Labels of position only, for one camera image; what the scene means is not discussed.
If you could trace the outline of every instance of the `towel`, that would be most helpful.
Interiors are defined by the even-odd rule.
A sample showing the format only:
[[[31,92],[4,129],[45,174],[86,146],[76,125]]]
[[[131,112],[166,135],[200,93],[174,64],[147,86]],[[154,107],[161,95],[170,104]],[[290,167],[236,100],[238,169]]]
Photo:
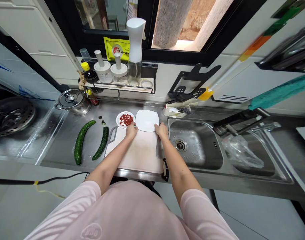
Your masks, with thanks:
[[[252,99],[248,109],[269,108],[305,90],[305,75],[290,80]]]

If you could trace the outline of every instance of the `sink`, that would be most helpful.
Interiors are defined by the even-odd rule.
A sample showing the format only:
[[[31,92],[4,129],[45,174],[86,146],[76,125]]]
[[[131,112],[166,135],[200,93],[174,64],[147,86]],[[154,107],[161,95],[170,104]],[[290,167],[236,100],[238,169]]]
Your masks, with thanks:
[[[170,142],[192,172],[294,183],[265,132],[247,131],[241,134],[250,150],[264,162],[263,168],[246,167],[229,159],[229,154],[224,150],[221,138],[213,131],[212,124],[212,121],[168,118]]]
[[[231,161],[231,164],[238,169],[240,172],[257,175],[272,177],[275,174],[276,168],[272,162],[271,156],[265,142],[255,133],[247,131],[241,134],[243,138],[247,141],[249,149],[264,162],[263,168],[245,167],[240,166],[236,161]]]
[[[172,145],[190,168],[221,168],[223,156],[211,126],[193,121],[174,121],[169,128]]]

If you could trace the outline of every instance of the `person's left hand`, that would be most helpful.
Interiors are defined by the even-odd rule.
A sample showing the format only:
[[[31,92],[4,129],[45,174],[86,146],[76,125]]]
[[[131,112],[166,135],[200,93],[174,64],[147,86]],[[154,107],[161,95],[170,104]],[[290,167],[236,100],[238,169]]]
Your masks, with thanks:
[[[138,128],[136,127],[136,123],[132,122],[126,129],[126,137],[133,140],[137,135]]]

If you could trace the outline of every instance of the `pink shirt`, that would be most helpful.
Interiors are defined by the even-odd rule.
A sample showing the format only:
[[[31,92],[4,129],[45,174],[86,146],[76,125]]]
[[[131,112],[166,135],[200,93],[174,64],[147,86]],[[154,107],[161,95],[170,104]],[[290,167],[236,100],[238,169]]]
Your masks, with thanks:
[[[101,196],[86,181],[25,239],[238,239],[203,192],[185,191],[180,206],[183,219],[139,182],[112,184]]]

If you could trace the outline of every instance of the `yellow package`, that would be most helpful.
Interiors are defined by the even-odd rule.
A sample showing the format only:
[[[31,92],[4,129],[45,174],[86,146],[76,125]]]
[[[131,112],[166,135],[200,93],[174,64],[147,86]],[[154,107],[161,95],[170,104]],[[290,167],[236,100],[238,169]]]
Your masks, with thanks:
[[[106,54],[108,61],[114,60],[114,54],[120,53],[120,58],[122,61],[129,60],[129,48],[130,48],[130,42],[129,40],[123,40],[123,39],[110,39],[107,37],[103,37],[105,41],[105,47],[106,47]]]

